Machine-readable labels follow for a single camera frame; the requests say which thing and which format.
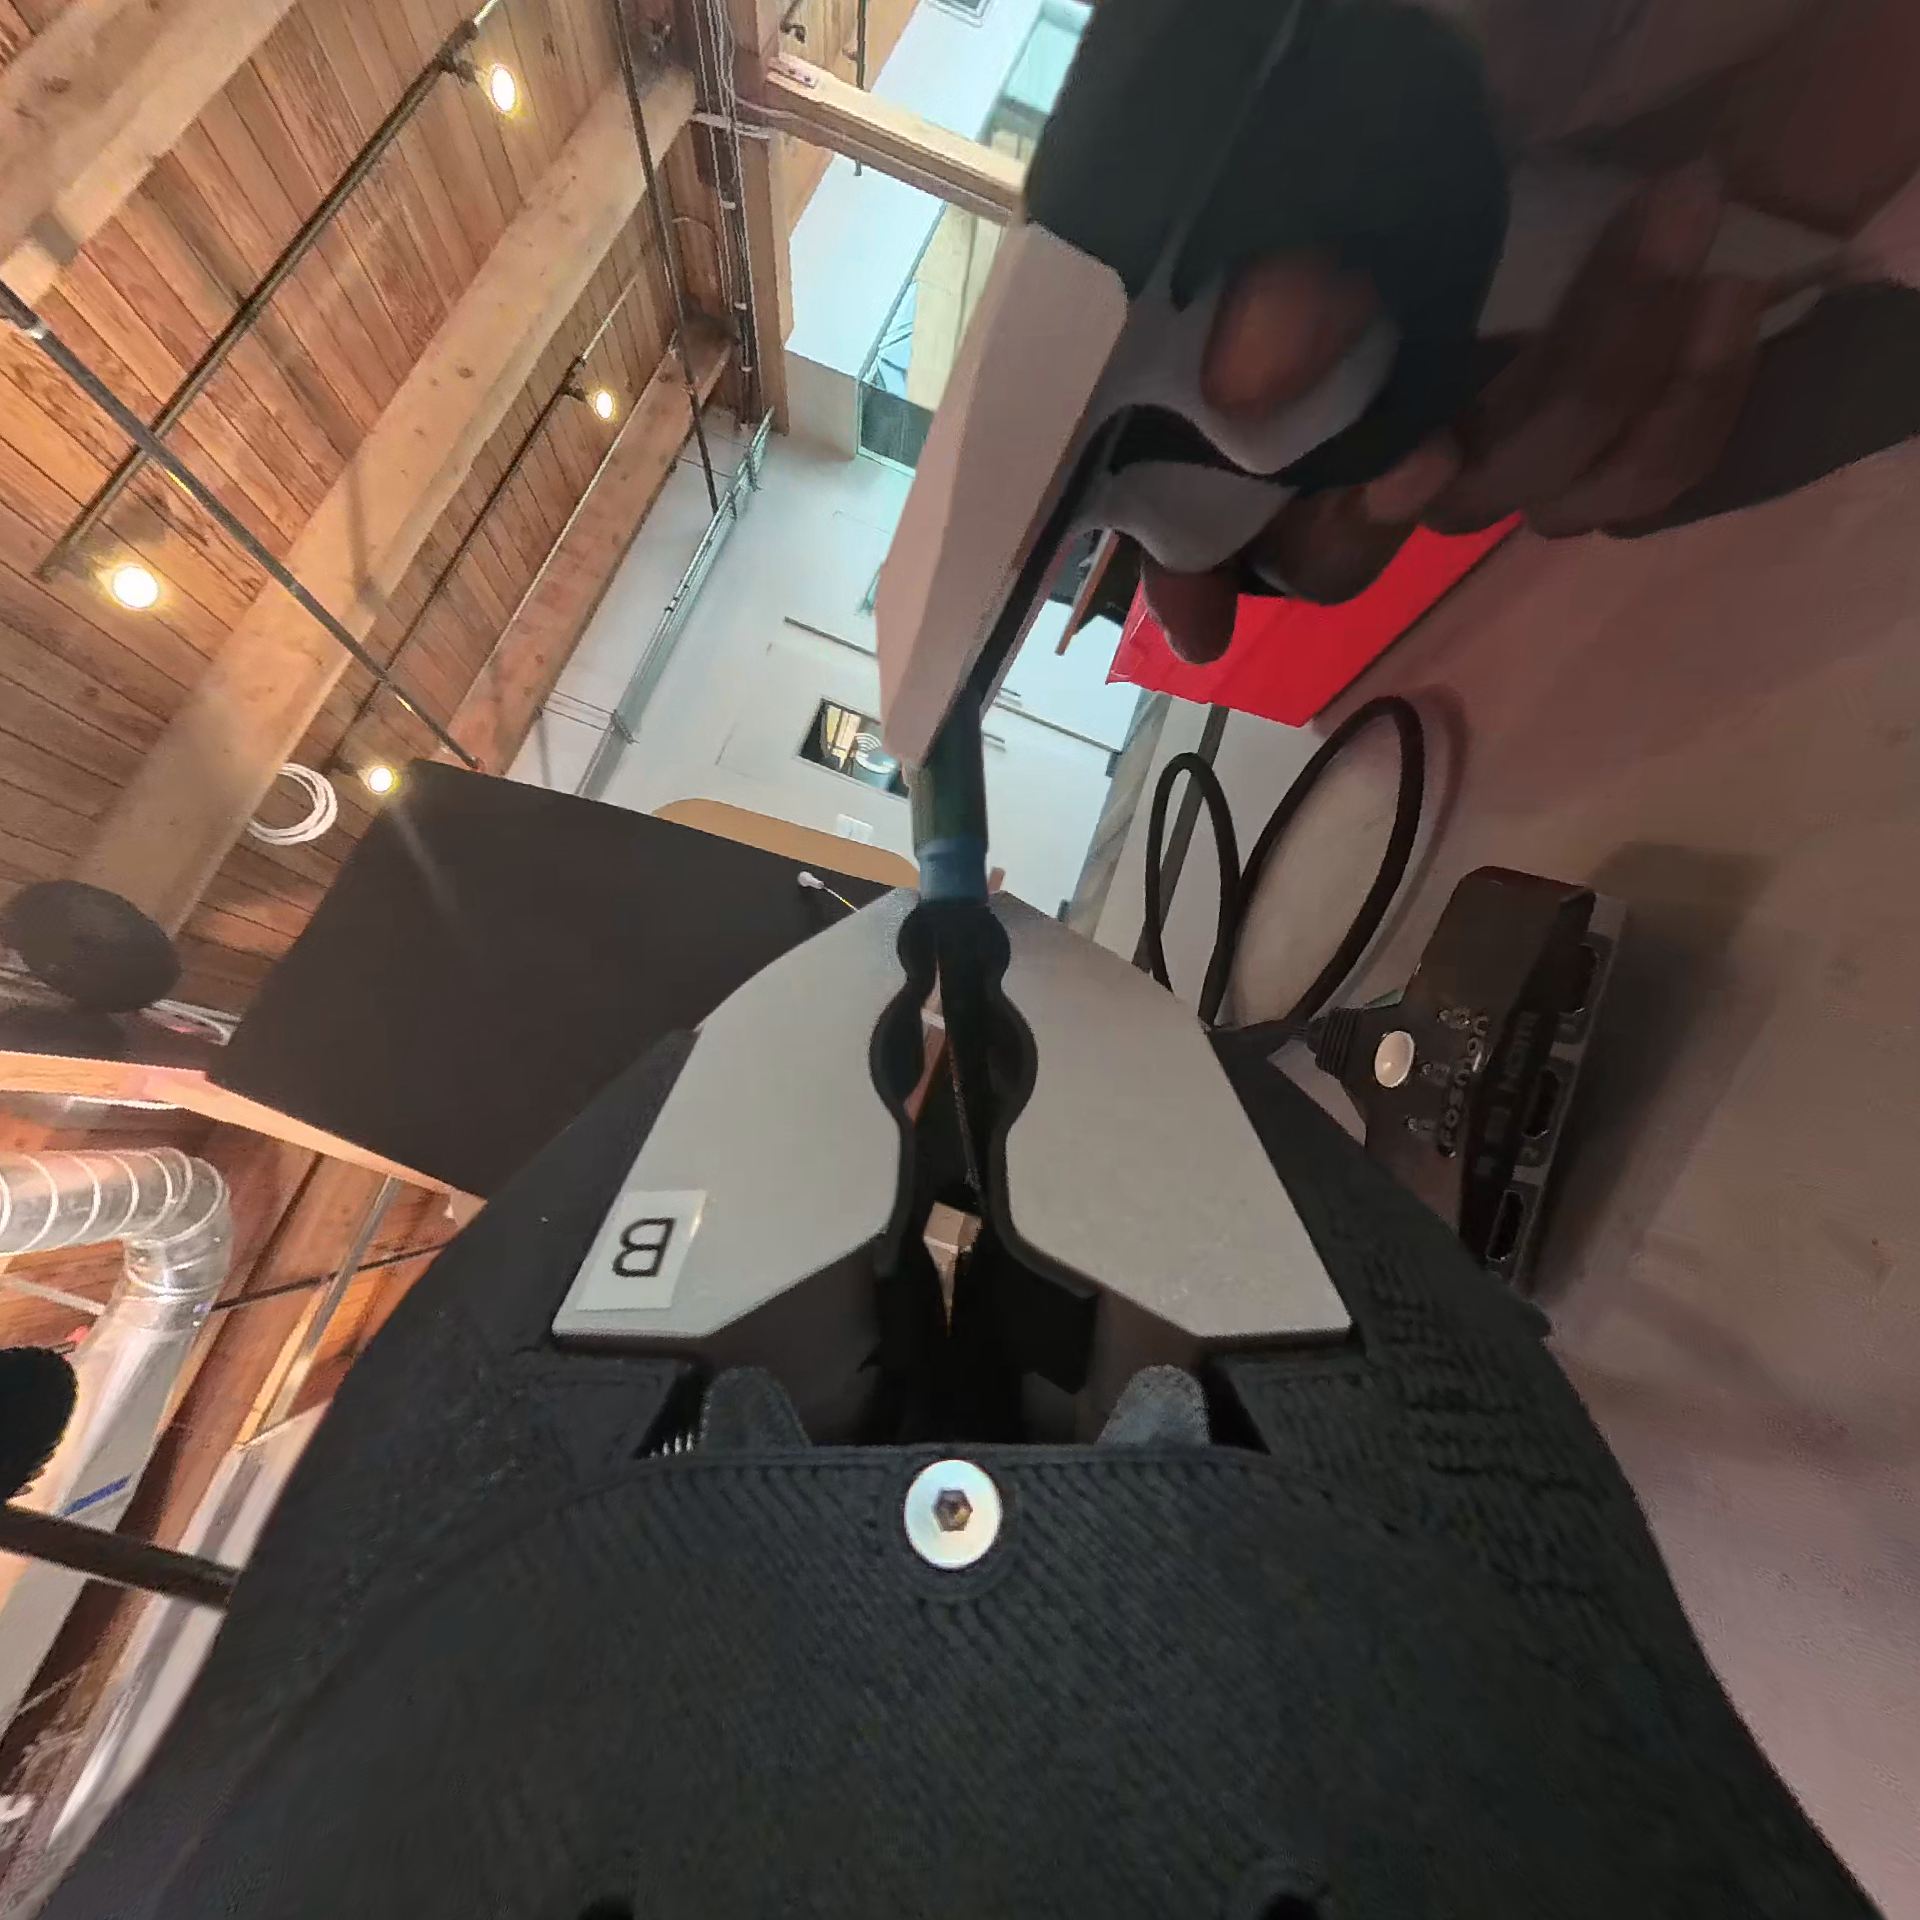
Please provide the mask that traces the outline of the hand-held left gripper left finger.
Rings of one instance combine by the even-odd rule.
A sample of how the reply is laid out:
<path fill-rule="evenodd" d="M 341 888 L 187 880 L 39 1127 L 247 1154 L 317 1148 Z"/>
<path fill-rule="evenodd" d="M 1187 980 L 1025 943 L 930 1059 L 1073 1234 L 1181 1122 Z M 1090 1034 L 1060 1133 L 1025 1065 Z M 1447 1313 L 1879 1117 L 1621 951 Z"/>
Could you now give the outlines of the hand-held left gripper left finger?
<path fill-rule="evenodd" d="M 691 1347 L 875 1243 L 902 1124 L 875 1087 L 905 987 L 897 889 L 780 955 L 698 1029 L 551 1327 L 574 1341 Z"/>

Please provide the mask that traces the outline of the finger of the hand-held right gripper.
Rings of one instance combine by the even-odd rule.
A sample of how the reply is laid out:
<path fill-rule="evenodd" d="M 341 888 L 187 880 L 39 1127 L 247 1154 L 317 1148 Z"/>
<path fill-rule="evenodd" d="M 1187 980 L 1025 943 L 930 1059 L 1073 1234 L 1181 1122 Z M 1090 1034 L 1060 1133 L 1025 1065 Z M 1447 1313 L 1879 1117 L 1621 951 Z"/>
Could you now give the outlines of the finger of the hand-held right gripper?
<path fill-rule="evenodd" d="M 905 765 L 987 652 L 1125 320 L 1107 264 L 1038 225 L 1002 237 L 878 577 L 882 741 Z"/>

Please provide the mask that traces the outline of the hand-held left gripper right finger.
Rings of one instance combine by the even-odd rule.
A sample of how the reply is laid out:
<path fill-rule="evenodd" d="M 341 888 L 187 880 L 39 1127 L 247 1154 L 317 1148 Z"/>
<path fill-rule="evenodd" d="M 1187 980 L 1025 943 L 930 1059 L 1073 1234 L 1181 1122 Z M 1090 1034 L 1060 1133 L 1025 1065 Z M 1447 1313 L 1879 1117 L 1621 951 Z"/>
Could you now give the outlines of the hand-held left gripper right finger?
<path fill-rule="evenodd" d="M 1329 1267 L 1210 1032 L 1150 976 L 1011 897 L 993 992 L 993 1234 L 1034 1373 L 1334 1347 Z"/>

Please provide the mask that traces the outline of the red plastic bin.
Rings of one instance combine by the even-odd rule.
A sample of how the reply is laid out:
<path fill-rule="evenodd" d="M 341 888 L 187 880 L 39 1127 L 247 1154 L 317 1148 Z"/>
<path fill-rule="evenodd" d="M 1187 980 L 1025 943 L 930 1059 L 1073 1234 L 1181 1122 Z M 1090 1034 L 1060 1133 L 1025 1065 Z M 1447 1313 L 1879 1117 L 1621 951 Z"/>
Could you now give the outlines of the red plastic bin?
<path fill-rule="evenodd" d="M 1178 659 L 1138 589 L 1108 681 L 1298 730 L 1333 707 L 1518 528 L 1518 515 L 1474 536 L 1420 528 L 1371 585 L 1331 608 L 1247 592 L 1236 605 L 1230 649 L 1212 663 Z"/>

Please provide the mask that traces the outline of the black hdmi switch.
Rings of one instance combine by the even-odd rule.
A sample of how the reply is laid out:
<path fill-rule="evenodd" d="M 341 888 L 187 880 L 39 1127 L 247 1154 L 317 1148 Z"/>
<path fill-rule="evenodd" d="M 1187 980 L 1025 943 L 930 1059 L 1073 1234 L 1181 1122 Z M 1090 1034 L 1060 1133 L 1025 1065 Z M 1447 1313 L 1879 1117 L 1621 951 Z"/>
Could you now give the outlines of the black hdmi switch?
<path fill-rule="evenodd" d="M 1623 935 L 1619 897 L 1478 868 L 1404 995 L 1358 1011 L 1340 1082 L 1364 1151 L 1518 1293 Z"/>

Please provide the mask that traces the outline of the person's right forearm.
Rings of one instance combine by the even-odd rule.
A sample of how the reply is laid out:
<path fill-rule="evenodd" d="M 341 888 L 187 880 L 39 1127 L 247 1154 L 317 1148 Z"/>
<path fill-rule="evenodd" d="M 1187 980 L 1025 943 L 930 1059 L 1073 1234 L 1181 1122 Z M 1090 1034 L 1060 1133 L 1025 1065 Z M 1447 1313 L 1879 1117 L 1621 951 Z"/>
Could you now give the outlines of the person's right forearm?
<path fill-rule="evenodd" d="M 1915 185 L 1915 2 L 1459 5 L 1525 149 L 1706 157 L 1739 202 L 1860 234 Z"/>

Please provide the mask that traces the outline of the black panel with wooden edge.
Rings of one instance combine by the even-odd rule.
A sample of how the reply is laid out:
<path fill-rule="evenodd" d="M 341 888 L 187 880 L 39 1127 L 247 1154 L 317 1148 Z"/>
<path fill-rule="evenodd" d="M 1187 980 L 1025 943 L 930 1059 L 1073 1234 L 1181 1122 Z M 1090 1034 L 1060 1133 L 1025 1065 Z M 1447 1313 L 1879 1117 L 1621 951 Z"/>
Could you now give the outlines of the black panel with wooden edge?
<path fill-rule="evenodd" d="M 661 813 L 415 761 L 207 1082 L 492 1197 L 623 1069 L 909 860 L 719 800 Z"/>

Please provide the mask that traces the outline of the silver air duct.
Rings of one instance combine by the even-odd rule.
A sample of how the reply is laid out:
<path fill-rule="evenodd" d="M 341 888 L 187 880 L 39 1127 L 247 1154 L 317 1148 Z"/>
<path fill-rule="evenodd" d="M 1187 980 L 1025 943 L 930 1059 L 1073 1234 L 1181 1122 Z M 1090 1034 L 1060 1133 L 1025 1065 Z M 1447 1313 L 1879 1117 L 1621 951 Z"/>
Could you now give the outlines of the silver air duct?
<path fill-rule="evenodd" d="M 74 1357 L 77 1404 L 29 1489 L 39 1511 L 114 1527 L 158 1447 L 177 1383 L 223 1291 L 223 1175 L 173 1148 L 4 1154 L 3 1255 L 116 1243 L 123 1277 Z"/>

